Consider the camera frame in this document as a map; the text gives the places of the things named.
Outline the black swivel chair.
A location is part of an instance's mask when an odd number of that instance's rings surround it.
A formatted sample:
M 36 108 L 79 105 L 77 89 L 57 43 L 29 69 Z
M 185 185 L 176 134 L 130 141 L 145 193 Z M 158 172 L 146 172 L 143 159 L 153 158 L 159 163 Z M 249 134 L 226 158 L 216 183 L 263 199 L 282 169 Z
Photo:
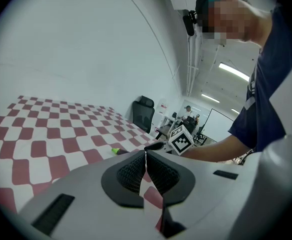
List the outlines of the black swivel chair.
M 192 132 L 196 128 L 196 124 L 197 120 L 194 117 L 188 116 L 187 119 L 184 121 L 184 126 L 190 134 L 192 134 Z

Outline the person's dark navy shirt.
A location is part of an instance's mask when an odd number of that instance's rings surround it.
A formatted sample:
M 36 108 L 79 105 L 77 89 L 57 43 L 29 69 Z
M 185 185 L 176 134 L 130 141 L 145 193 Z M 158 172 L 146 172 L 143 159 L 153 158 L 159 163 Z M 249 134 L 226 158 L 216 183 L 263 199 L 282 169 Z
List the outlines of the person's dark navy shirt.
M 244 107 L 229 129 L 255 152 L 285 135 L 269 99 L 292 70 L 292 22 L 281 5 L 271 15 L 272 29 L 249 79 Z

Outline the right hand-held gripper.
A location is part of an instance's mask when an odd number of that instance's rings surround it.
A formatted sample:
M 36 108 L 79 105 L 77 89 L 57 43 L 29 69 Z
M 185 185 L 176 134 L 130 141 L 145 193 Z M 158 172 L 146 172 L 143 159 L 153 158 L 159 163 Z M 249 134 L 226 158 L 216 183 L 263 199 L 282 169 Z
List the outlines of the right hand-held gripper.
M 194 145 L 192 135 L 184 125 L 172 130 L 169 130 L 168 126 L 164 126 L 163 129 L 160 129 L 160 132 L 167 137 L 167 140 L 164 142 L 154 142 L 144 147 L 145 151 L 161 150 L 169 154 L 180 156 Z

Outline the white ceiling pipes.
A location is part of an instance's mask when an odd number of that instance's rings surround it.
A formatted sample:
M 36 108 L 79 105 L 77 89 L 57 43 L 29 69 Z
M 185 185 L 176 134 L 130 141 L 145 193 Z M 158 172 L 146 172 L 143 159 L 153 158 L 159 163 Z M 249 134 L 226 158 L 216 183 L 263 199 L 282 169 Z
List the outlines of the white ceiling pipes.
M 188 65 L 187 65 L 187 85 L 186 95 L 189 97 L 192 93 L 194 81 L 199 71 L 200 49 L 202 45 L 201 33 L 195 31 L 193 36 L 188 38 Z

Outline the black mesh office chair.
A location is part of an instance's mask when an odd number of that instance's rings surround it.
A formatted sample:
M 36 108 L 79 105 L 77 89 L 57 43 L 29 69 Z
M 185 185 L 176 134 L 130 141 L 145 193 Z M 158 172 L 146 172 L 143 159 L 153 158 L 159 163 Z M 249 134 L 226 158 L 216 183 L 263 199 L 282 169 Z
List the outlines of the black mesh office chair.
M 152 99 L 142 95 L 138 101 L 133 101 L 133 124 L 135 124 L 147 134 L 149 134 L 151 131 L 154 113 L 154 101 Z

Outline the white side table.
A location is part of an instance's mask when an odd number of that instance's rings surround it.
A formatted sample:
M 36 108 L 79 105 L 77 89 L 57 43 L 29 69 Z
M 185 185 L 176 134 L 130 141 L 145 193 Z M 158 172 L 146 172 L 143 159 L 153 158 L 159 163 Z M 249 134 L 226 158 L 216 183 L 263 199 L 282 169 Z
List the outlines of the white side table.
M 181 117 L 168 117 L 165 116 L 161 126 L 156 130 L 158 132 L 156 140 L 159 140 L 162 136 L 165 136 L 168 140 L 170 138 L 171 132 L 178 127 L 181 122 Z

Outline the person's right forearm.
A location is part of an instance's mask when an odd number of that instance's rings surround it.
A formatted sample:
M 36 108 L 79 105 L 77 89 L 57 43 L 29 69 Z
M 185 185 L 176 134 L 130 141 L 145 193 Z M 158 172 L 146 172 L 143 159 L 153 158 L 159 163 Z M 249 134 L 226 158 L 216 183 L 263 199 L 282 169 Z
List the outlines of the person's right forearm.
M 235 159 L 254 149 L 256 146 L 255 136 L 235 136 L 231 134 L 222 141 L 192 147 L 181 156 L 206 162 L 224 162 Z

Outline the pink checkered table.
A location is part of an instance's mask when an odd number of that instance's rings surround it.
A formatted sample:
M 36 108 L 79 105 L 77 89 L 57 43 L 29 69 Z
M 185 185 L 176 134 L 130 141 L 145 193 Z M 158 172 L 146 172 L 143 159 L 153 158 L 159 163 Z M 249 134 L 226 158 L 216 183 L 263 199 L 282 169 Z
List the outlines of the pink checkered table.
M 17 213 L 70 171 L 154 142 L 111 107 L 22 95 L 0 115 L 0 204 Z

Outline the white whiteboard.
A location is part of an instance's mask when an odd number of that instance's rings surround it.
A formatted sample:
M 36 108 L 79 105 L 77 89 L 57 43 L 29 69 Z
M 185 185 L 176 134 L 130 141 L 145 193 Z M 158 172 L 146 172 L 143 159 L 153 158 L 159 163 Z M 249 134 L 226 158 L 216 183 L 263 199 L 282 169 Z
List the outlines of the white whiteboard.
M 230 136 L 228 130 L 232 124 L 232 119 L 212 108 L 201 133 L 214 142 L 220 142 Z

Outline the white cabinet with red label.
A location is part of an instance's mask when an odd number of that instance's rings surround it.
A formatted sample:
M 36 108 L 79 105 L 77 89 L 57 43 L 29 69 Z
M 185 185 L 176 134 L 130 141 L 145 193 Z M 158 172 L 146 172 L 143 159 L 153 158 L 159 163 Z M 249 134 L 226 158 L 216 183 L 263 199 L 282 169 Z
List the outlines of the white cabinet with red label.
M 169 104 L 168 104 L 167 99 L 161 98 L 157 104 L 156 112 L 159 114 L 165 115 L 167 113 L 168 107 L 169 107 Z

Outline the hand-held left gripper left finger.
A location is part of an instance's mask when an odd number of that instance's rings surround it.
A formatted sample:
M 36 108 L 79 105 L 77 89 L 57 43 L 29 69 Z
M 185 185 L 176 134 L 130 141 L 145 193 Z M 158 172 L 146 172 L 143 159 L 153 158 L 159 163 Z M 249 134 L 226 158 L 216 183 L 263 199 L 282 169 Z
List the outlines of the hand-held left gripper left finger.
M 48 240 L 162 240 L 139 195 L 140 150 L 72 170 L 33 197 L 19 215 Z

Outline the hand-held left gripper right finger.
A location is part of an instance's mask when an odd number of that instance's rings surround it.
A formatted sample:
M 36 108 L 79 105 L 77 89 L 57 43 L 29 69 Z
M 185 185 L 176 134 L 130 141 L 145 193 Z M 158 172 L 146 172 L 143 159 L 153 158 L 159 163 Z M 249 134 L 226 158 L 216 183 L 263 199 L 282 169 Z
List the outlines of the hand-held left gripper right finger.
M 292 135 L 243 165 L 147 152 L 163 197 L 160 232 L 169 240 L 269 239 L 292 206 Z

